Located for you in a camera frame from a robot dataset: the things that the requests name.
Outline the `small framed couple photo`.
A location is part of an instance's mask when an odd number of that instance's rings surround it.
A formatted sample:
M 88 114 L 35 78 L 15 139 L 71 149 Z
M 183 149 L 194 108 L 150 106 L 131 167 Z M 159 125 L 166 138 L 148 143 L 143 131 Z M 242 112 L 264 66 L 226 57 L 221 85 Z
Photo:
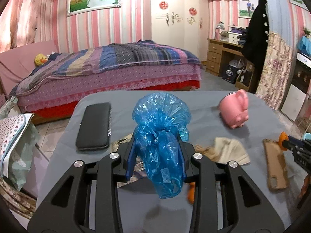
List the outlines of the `small framed couple photo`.
M 258 0 L 239 0 L 238 17 L 251 19 L 255 8 L 258 6 Z

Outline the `blue plastic bag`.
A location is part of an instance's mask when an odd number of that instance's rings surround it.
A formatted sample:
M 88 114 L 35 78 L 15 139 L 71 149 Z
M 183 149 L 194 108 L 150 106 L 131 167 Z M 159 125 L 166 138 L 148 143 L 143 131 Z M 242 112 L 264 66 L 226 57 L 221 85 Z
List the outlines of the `blue plastic bag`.
M 189 140 L 191 113 L 187 104 L 170 93 L 141 98 L 132 113 L 136 153 L 161 199 L 180 194 L 184 166 L 180 141 Z

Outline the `pink rabbit piggy bank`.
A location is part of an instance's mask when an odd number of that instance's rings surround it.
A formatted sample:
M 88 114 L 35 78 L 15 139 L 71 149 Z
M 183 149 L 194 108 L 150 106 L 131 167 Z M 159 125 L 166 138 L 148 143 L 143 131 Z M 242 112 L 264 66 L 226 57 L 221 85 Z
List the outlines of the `pink rabbit piggy bank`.
M 242 127 L 249 119 L 248 104 L 248 95 L 243 89 L 225 96 L 218 105 L 224 123 L 231 129 Z

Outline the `desk lamp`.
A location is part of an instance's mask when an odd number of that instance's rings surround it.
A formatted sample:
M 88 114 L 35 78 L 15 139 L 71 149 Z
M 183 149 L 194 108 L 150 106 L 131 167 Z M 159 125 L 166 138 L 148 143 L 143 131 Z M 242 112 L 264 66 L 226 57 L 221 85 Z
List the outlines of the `desk lamp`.
M 220 21 L 220 22 L 216 25 L 216 28 L 215 28 L 215 37 L 214 37 L 215 40 L 219 40 L 219 39 L 220 39 L 220 33 L 221 33 L 224 29 L 225 29 L 224 23 Z

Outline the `wooden desk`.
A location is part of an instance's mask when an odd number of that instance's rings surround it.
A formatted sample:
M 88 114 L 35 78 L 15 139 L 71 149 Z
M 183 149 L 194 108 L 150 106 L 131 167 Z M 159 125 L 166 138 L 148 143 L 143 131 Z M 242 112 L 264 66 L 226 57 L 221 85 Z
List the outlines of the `wooden desk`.
M 254 85 L 253 63 L 247 61 L 241 51 L 241 45 L 209 39 L 207 60 L 204 64 L 207 72 L 221 78 L 227 65 L 240 68 L 235 86 L 250 92 Z

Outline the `black phone wallet case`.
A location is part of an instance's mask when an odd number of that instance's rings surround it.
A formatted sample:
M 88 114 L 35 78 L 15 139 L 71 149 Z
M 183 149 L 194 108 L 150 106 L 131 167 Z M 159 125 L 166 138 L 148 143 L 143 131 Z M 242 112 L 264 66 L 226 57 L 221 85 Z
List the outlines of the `black phone wallet case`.
M 106 149 L 111 135 L 111 104 L 93 104 L 85 109 L 75 145 L 78 150 Z

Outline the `printed snack wrapper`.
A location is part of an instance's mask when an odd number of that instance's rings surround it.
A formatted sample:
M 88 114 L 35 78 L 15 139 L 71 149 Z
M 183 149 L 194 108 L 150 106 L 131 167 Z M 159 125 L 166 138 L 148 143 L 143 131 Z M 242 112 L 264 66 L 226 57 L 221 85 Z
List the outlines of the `printed snack wrapper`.
M 125 137 L 112 142 L 109 146 L 109 152 L 111 152 L 111 153 L 116 152 L 121 144 L 130 142 L 132 135 L 133 135 L 133 133 L 128 134 Z M 143 162 L 140 159 L 140 157 L 137 157 L 136 161 L 135 161 L 135 167 L 134 167 L 132 177 L 130 178 L 130 180 L 127 183 L 117 182 L 117 187 L 121 188 L 123 186 L 129 185 L 130 183 L 136 182 L 142 178 L 145 178 L 146 176 L 147 176 L 147 174 L 145 172 Z

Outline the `white face mask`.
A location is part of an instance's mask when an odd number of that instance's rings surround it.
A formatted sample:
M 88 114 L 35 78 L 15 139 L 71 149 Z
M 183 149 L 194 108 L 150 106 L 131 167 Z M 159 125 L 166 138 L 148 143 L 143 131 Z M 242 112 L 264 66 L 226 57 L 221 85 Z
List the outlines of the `white face mask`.
M 236 161 L 239 165 L 250 163 L 246 149 L 237 139 L 216 137 L 213 147 L 212 161 L 226 164 Z

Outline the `orange peel piece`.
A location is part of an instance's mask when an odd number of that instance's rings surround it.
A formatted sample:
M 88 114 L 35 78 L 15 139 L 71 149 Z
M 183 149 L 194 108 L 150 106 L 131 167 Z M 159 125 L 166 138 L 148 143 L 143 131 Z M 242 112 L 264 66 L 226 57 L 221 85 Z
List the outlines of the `orange peel piece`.
M 188 201 L 190 204 L 193 205 L 194 199 L 195 199 L 195 183 L 189 183 L 189 188 L 188 188 Z

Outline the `polka dot bag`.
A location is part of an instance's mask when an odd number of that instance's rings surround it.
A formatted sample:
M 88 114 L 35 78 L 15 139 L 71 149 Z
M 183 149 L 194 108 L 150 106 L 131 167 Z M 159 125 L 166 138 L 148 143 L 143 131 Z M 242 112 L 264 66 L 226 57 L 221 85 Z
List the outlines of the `polka dot bag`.
M 1 178 L 16 190 L 37 196 L 48 161 L 38 150 L 33 116 L 26 113 L 1 119 Z

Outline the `potted plant with blue cloth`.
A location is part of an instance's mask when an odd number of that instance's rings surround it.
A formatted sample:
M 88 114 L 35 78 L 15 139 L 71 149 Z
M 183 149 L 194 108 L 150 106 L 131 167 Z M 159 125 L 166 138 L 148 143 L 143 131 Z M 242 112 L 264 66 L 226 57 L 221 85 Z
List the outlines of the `potted plant with blue cloth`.
M 310 30 L 306 27 L 303 27 L 303 35 L 298 41 L 297 49 L 300 53 L 311 57 Z

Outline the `water dispenser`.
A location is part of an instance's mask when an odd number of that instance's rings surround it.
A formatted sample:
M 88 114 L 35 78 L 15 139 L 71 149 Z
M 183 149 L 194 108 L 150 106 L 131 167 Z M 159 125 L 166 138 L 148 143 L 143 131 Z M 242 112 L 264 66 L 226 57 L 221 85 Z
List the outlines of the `water dispenser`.
M 310 84 L 310 58 L 298 52 L 293 78 L 281 113 L 295 121 L 303 106 Z

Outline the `small orange fruit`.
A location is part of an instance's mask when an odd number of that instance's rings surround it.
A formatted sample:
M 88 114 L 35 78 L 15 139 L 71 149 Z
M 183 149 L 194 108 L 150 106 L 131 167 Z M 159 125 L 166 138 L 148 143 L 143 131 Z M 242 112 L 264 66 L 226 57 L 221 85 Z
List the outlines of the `small orange fruit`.
M 288 143 L 289 143 L 289 137 L 288 135 L 283 131 L 278 138 L 278 145 L 281 150 L 286 151 L 288 149 Z

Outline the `black box under desk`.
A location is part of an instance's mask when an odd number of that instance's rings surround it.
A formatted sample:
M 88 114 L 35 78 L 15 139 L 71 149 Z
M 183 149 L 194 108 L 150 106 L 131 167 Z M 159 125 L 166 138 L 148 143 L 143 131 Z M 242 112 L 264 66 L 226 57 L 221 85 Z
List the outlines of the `black box under desk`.
M 227 65 L 223 71 L 222 79 L 227 82 L 230 82 L 231 84 L 235 84 L 239 70 L 240 68 L 236 66 Z

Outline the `grey blue tablecloth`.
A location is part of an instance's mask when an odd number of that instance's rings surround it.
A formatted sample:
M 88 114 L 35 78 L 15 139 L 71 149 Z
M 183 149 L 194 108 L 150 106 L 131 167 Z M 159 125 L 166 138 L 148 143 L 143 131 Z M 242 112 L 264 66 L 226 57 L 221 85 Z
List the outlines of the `grey blue tablecloth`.
M 104 91 L 84 97 L 76 106 L 70 121 L 59 139 L 50 158 L 37 202 L 41 203 L 61 176 L 76 161 L 96 162 L 107 154 L 106 150 L 76 150 L 75 141 L 87 106 L 109 102 L 111 110 L 111 140 L 116 141 L 132 133 L 136 123 L 132 112 L 137 101 L 147 91 Z M 239 140 L 251 162 L 244 165 L 244 171 L 261 189 L 273 205 L 284 226 L 289 227 L 300 215 L 297 209 L 298 195 L 306 172 L 293 160 L 290 151 L 285 152 L 289 185 L 286 189 L 273 192 L 267 185 L 267 162 L 263 140 L 277 140 L 285 126 L 277 114 L 261 99 L 249 94 L 249 119 L 241 128 L 230 129 L 222 121 L 218 111 L 219 102 L 225 91 L 177 91 L 190 109 L 191 122 L 187 126 L 191 144 L 212 145 L 216 137 Z M 188 232 L 192 207 L 187 201 L 187 189 L 171 199 L 160 199 L 152 182 L 143 178 L 119 188 L 119 203 L 124 232 Z

